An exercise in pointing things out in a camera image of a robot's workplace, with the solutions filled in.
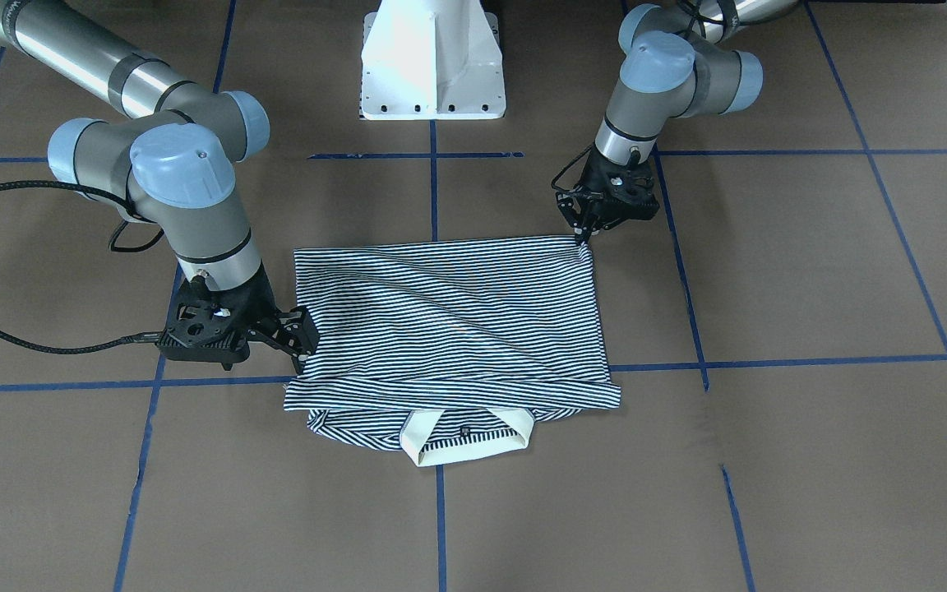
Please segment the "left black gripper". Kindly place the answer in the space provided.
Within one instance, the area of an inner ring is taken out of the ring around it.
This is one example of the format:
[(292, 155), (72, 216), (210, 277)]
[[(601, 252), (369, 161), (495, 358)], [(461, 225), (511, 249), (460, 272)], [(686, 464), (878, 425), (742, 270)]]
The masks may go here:
[(590, 151), (574, 191), (555, 193), (557, 209), (574, 229), (578, 244), (625, 221), (653, 219), (660, 210), (653, 168), (642, 151), (629, 151), (620, 164)]

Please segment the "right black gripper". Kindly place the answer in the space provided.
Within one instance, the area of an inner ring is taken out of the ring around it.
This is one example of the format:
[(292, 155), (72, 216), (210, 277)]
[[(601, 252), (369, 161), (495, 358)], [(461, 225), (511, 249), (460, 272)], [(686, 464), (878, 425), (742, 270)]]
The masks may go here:
[(300, 376), (319, 339), (311, 311), (281, 312), (267, 274), (256, 273), (225, 291), (213, 291), (200, 276), (182, 281), (155, 345), (167, 360), (221, 363), (229, 370), (251, 355), (249, 341), (263, 342), (289, 356)]

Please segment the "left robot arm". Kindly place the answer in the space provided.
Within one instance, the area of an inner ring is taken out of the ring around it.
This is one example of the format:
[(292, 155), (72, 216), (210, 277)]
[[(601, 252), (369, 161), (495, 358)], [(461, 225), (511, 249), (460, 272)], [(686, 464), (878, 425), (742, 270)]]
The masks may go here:
[(650, 158), (665, 124), (751, 106), (764, 84), (762, 64), (720, 44), (796, 7), (796, 1), (677, 1), (627, 12), (617, 33), (625, 57), (597, 135), (576, 158), (581, 175), (574, 187), (552, 181), (557, 209), (577, 243), (655, 217), (660, 205)]

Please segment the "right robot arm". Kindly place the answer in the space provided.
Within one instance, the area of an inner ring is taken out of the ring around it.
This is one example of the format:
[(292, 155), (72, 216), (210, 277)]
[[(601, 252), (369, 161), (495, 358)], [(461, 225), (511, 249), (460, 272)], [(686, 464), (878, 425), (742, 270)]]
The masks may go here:
[(64, 1), (0, 1), (0, 46), (48, 65), (127, 117), (61, 124), (48, 145), (53, 180), (0, 183), (0, 192), (78, 192), (111, 206), (124, 224), (157, 225), (184, 276), (161, 331), (72, 348), (3, 330), (0, 340), (58, 355), (153, 344), (168, 360), (225, 370), (263, 342), (301, 373), (318, 330), (307, 308), (277, 307), (234, 176), (234, 165), (270, 139), (260, 102), (244, 91), (207, 90)]

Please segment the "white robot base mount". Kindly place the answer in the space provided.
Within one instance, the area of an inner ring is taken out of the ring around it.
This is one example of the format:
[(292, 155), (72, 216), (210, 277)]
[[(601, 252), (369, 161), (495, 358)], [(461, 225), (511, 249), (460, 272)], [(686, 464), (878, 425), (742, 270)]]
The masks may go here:
[(507, 109), (499, 20), (480, 1), (383, 1), (363, 18), (366, 120), (495, 120)]

